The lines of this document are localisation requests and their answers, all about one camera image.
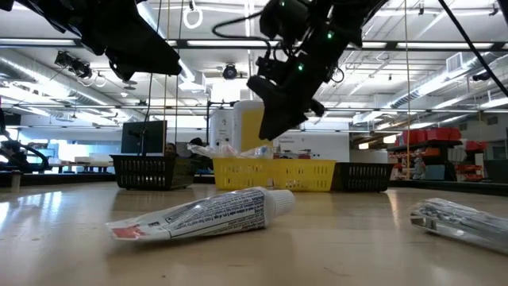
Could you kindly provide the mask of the white printed panel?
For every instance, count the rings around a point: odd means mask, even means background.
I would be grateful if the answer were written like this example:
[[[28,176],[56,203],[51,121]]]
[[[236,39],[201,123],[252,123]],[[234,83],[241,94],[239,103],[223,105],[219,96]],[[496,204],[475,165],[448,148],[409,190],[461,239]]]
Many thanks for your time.
[[[312,159],[350,161],[349,135],[347,133],[285,133],[274,140],[274,146],[279,146],[283,151],[289,150],[291,153],[310,150]]]

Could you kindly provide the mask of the dark storage bin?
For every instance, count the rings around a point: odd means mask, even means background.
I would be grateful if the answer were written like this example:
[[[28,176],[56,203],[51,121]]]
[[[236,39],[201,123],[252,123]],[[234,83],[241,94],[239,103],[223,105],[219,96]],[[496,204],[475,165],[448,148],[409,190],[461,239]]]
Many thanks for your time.
[[[487,179],[495,184],[508,184],[508,159],[485,160],[484,168]]]

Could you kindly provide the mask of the small clear packet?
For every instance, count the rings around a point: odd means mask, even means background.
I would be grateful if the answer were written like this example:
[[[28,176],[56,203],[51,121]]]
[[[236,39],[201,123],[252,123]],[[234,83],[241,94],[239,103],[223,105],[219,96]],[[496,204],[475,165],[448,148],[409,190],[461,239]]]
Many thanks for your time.
[[[410,223],[426,232],[508,255],[508,218],[445,199],[423,199],[410,212]]]

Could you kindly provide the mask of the black monitor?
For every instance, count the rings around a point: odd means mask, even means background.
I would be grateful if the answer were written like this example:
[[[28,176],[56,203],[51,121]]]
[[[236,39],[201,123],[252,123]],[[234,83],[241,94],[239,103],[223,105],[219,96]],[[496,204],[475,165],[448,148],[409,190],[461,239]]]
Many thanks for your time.
[[[121,152],[136,153],[138,151],[137,139],[129,136],[130,130],[145,129],[144,151],[142,155],[147,153],[161,153],[164,150],[165,139],[167,135],[166,121],[150,121],[150,122],[128,122],[122,126],[121,136]]]

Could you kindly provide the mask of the black clamp post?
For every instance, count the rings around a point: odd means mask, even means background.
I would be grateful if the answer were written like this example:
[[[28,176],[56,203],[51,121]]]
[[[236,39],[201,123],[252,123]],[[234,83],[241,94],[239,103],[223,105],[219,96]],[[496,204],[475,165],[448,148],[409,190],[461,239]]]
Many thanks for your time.
[[[141,129],[141,130],[138,130],[138,131],[135,131],[135,130],[130,130],[128,132],[128,135],[129,136],[132,136],[132,137],[135,137],[137,139],[137,145],[138,145],[138,151],[137,151],[137,155],[142,155],[143,154],[143,151],[144,151],[144,137],[145,137],[145,129]]]

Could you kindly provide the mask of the shelf with red bins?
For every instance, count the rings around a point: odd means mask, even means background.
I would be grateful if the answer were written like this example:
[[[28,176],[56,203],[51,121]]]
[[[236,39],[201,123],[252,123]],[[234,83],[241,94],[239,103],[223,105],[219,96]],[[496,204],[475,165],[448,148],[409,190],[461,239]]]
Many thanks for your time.
[[[388,156],[396,160],[394,180],[480,182],[484,180],[485,141],[468,140],[457,128],[408,130]]]

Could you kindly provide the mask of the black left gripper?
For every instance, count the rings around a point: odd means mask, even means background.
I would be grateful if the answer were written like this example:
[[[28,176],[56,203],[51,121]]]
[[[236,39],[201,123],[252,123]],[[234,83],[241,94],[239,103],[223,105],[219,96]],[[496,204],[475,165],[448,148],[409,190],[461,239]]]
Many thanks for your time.
[[[136,72],[178,75],[176,51],[150,26],[138,6],[146,0],[87,0],[89,8],[82,43],[106,55],[116,76],[124,81]]]

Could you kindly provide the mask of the yellow plastic basket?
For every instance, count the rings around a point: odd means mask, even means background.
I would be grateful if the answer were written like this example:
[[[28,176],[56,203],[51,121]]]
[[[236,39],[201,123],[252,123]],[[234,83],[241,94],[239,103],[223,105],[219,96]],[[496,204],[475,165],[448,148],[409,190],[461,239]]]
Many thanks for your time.
[[[330,191],[335,164],[335,160],[275,159],[274,186],[291,191]]]
[[[272,179],[270,159],[214,158],[215,187],[233,191],[249,187],[267,187]]]

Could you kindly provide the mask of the white ceiling air vent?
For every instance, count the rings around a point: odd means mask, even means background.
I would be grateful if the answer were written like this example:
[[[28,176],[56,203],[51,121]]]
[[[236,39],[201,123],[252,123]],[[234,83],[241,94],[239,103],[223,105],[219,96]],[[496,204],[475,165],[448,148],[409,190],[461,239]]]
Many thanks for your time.
[[[463,53],[458,52],[453,56],[450,56],[446,60],[446,70],[448,74],[452,74],[453,72],[460,71],[463,65]]]

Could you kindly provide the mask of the blue toothbrush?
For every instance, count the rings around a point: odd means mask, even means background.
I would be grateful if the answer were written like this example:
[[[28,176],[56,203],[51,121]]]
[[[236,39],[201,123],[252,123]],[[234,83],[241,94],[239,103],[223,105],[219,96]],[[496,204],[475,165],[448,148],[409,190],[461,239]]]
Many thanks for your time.
[[[272,145],[261,145],[240,153],[239,157],[247,159],[272,159],[274,157],[274,149]]]

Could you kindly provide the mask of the white yellow wipes canister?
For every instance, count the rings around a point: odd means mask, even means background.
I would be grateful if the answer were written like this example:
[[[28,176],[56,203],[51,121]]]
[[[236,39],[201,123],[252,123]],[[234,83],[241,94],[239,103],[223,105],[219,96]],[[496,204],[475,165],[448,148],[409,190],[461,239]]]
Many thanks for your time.
[[[259,139],[264,104],[259,101],[239,101],[233,106],[233,147],[240,153],[261,145],[272,145],[272,141]]]

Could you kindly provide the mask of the black aluminium table frame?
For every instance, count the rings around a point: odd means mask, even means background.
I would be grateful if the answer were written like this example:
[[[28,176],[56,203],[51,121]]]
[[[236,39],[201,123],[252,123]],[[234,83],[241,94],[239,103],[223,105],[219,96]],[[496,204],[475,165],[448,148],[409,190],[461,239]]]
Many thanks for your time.
[[[52,184],[91,184],[115,182],[113,174],[25,174],[21,176],[21,186]],[[390,180],[388,187],[407,187],[438,191],[454,191],[479,195],[496,195],[508,198],[508,184],[448,182],[432,180]]]

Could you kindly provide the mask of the white appliance box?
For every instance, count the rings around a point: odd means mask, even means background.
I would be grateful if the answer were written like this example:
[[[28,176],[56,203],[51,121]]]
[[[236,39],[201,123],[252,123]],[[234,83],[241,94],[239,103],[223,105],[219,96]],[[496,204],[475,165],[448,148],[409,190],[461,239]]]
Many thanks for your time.
[[[210,145],[218,147],[222,142],[233,142],[233,111],[215,110],[210,117]]]

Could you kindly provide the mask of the white toothpaste tube red end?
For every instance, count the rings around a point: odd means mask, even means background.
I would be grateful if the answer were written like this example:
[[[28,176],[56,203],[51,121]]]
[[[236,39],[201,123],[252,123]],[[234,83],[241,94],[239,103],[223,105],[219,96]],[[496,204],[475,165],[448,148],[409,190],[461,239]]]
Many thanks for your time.
[[[121,241],[166,241],[233,234],[267,227],[290,213],[295,197],[289,190],[251,187],[143,214],[106,227]]]

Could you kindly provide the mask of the black plastic basket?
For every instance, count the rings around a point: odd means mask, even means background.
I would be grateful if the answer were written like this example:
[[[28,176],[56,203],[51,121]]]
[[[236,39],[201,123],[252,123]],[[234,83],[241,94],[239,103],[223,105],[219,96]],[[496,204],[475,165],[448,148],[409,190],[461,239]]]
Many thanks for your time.
[[[111,155],[117,185],[127,190],[169,191],[192,185],[197,163],[185,157]]]
[[[383,192],[388,189],[394,164],[336,163],[332,191]]]

